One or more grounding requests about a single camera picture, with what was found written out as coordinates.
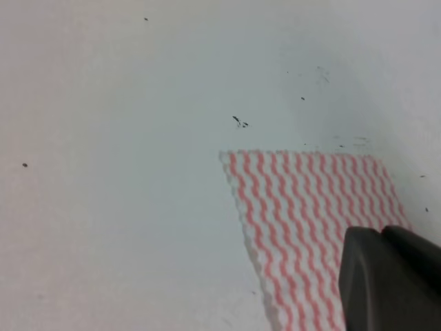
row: dust mark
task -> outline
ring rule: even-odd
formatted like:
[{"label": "dust mark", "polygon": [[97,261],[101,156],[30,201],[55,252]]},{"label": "dust mark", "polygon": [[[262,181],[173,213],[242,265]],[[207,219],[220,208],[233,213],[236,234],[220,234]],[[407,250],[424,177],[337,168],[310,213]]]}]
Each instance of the dust mark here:
[{"label": "dust mark", "polygon": [[229,327],[233,327],[232,322],[228,321],[225,317],[222,317],[223,323],[227,324]]},{"label": "dust mark", "polygon": [[436,22],[433,22],[432,32],[433,32],[434,37],[438,38],[440,36],[440,27],[438,26],[438,24]]},{"label": "dust mark", "polygon": [[329,71],[327,71],[323,67],[318,66],[316,72],[318,74],[317,84],[320,84],[320,82],[323,82],[324,85],[329,84]]},{"label": "dust mark", "polygon": [[240,119],[238,119],[235,116],[233,116],[233,118],[236,120],[238,128],[246,128],[248,126],[247,122],[241,121]]}]

